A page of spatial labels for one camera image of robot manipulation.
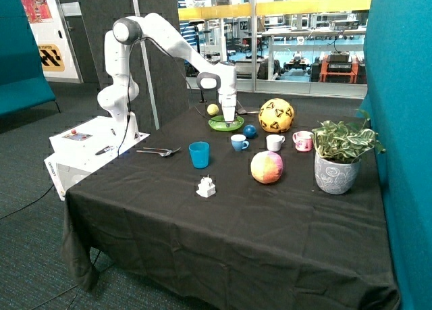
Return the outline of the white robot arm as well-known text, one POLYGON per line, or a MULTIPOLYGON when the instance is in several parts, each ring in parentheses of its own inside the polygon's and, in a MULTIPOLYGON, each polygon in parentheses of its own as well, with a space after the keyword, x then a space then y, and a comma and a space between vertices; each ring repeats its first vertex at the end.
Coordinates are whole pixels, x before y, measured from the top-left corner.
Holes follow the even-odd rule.
POLYGON ((202 90, 215 89, 225 122, 236 119, 237 76, 236 68, 226 63, 209 63, 182 35, 164 18, 156 13, 145 17, 129 16, 115 21, 112 30, 105 35, 105 71, 113 84, 104 88, 97 96, 99 105, 113 119, 117 136, 134 139, 138 136, 136 116, 130 111, 130 102, 139 94, 130 66, 134 48, 141 46, 145 73, 151 80, 145 40, 169 57, 180 58, 198 70, 197 85, 202 90))

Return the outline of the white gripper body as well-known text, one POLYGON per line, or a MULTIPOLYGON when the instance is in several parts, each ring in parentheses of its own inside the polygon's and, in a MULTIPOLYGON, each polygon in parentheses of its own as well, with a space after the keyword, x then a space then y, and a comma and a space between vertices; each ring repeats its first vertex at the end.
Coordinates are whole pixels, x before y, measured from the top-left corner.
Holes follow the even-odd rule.
POLYGON ((236 105, 237 96, 236 93, 221 95, 220 104, 223 112, 225 122, 232 122, 236 118, 236 105))

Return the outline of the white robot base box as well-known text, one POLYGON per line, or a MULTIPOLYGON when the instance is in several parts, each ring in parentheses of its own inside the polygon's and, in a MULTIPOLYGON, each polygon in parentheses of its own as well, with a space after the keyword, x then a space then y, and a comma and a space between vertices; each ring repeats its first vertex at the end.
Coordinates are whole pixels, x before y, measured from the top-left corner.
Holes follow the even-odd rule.
POLYGON ((54 153, 45 166, 59 198, 85 177, 146 139, 138 130, 136 118, 123 126, 113 118, 97 116, 49 138, 54 153))

